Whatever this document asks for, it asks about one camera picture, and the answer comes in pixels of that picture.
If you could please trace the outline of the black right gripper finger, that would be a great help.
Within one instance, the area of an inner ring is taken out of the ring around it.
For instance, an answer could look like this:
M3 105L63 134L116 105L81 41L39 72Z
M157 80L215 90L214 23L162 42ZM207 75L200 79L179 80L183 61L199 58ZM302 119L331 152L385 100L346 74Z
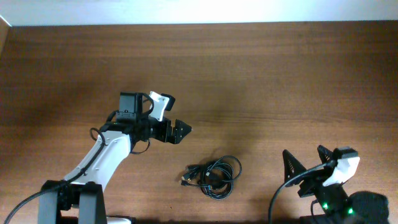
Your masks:
M303 173L307 170L287 149L283 150L284 182L286 187L298 185L303 181Z
M333 158L333 152L322 145L317 147L317 151L322 164L329 162Z

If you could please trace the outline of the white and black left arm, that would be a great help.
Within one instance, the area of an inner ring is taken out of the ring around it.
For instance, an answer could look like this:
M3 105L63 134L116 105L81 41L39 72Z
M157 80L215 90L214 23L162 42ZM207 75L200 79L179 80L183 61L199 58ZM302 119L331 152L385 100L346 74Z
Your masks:
M119 109L97 129L95 144L63 180L48 180L39 200L39 223L135 223L129 216L108 216L103 192L122 161L135 154L139 141L178 144L192 131L181 120L164 117L172 109L171 95L154 91L120 94Z

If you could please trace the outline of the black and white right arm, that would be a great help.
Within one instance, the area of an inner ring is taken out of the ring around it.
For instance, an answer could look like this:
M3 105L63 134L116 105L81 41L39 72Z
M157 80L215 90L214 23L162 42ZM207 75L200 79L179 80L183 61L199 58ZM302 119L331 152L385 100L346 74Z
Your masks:
M348 195L343 185L352 178L360 157L352 147L329 150L319 145L320 168L306 169L288 150L282 152L285 186L300 187L301 198L314 196L311 215L300 223L388 223L389 201L383 194L358 191Z

